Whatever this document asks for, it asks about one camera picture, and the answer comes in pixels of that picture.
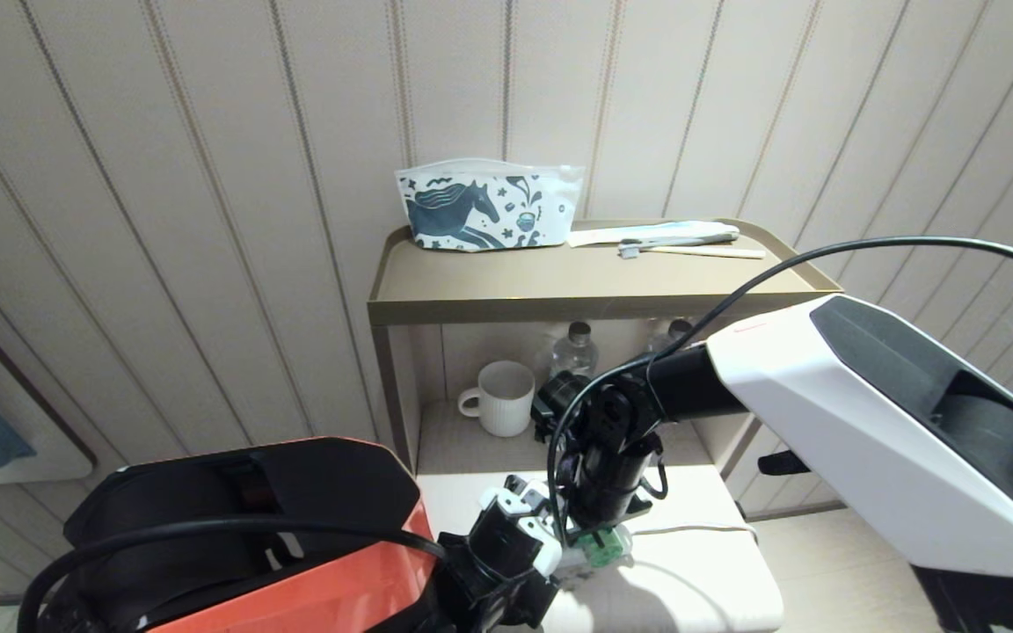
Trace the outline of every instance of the lower shelf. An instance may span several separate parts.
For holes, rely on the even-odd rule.
[[[668,465],[713,464],[689,422],[665,424],[664,461]],[[546,468],[546,445],[534,440],[534,423],[522,436],[493,437],[475,417],[464,416],[454,402],[434,402],[421,415],[418,474],[540,471]]]

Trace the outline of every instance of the bottle cap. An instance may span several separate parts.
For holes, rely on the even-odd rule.
[[[592,328],[585,321],[573,321],[569,324],[569,339],[575,343],[589,341],[592,335]]]
[[[667,336],[677,339],[677,337],[686,335],[687,332],[693,330],[694,328],[695,324],[691,323],[691,321],[687,321],[686,319],[676,319],[675,321],[671,321],[671,327],[667,329]]]

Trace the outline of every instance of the horse print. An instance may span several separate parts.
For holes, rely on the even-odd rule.
[[[487,185],[455,183],[443,189],[417,191],[413,200],[405,197],[409,222],[417,233],[434,237],[454,237],[481,249],[506,248],[489,233],[470,227],[471,212],[479,212],[491,222],[498,222],[498,211],[487,196]]]

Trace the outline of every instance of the plastic bottle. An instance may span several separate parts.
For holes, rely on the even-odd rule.
[[[592,342],[592,328],[583,321],[569,324],[567,336],[559,337],[554,343],[554,361],[550,365],[550,377],[562,372],[592,378],[597,372],[597,344]]]
[[[649,353],[663,351],[663,349],[667,349],[669,344],[679,340],[680,336],[683,336],[684,333],[687,333],[694,328],[695,325],[686,319],[676,319],[675,321],[671,321],[671,326],[668,327],[667,332],[658,333],[658,335],[654,335],[647,340],[647,351]]]

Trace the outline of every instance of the white mug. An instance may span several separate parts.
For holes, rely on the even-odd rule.
[[[514,361],[495,361],[479,371],[478,385],[459,394],[459,412],[478,417],[496,437],[515,437],[530,424],[534,372]],[[476,400],[475,405],[468,405]]]

